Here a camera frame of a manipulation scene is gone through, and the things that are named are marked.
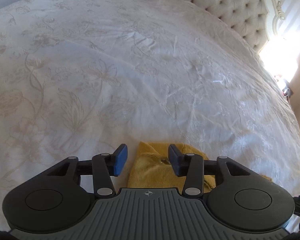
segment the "headboard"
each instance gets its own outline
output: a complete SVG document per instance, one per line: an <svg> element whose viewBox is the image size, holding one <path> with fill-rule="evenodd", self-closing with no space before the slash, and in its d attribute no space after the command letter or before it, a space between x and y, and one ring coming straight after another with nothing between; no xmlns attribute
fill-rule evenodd
<svg viewBox="0 0 300 240"><path fill-rule="evenodd" d="M204 8L238 32L257 52L277 35L277 22L284 20L278 0L187 0Z"/></svg>

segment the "button on yellow garment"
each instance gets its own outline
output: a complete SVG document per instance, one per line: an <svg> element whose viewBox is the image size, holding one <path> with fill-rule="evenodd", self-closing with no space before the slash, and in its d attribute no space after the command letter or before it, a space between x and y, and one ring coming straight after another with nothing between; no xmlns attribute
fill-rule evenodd
<svg viewBox="0 0 300 240"><path fill-rule="evenodd" d="M168 188L176 187L182 192L186 177L178 178L168 160L168 147L170 143L144 143L140 142L137 157L133 164L128 187L130 188ZM177 148L183 154L195 153L201 155L205 160L208 157L196 148L176 143ZM203 192L210 192L216 186L214 176L205 175Z"/></svg>

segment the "bedspread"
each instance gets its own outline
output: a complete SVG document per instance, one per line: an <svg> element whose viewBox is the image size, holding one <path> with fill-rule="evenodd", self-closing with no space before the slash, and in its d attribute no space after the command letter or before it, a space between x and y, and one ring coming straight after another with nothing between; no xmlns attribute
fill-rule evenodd
<svg viewBox="0 0 300 240"><path fill-rule="evenodd" d="M183 0L22 0L0 9L0 230L13 187L64 158L181 142L300 194L297 120L258 55ZM82 185L91 190L89 177Z"/></svg>

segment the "floral pattern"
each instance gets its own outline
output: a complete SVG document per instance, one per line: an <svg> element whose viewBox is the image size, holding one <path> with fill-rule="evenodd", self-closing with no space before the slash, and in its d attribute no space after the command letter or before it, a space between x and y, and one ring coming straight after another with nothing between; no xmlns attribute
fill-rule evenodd
<svg viewBox="0 0 300 240"><path fill-rule="evenodd" d="M0 230L7 192L68 156L126 143L126 172L114 183L125 187L140 141L230 156L300 194L289 104L255 52L205 10L182 0L0 9Z"/></svg>

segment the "folded yellow sweater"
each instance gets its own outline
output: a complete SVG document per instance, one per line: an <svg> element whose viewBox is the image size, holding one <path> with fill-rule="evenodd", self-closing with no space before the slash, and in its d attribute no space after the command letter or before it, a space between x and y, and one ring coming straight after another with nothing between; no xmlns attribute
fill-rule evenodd
<svg viewBox="0 0 300 240"><path fill-rule="evenodd" d="M176 187L182 192L186 177L178 178L168 160L168 147L170 143L144 143L140 142L137 157L129 175L128 187L130 188L168 188ZM205 160L208 157L196 148L176 143L181 153L195 153ZM214 176L205 175L203 192L210 192L216 186Z"/></svg>

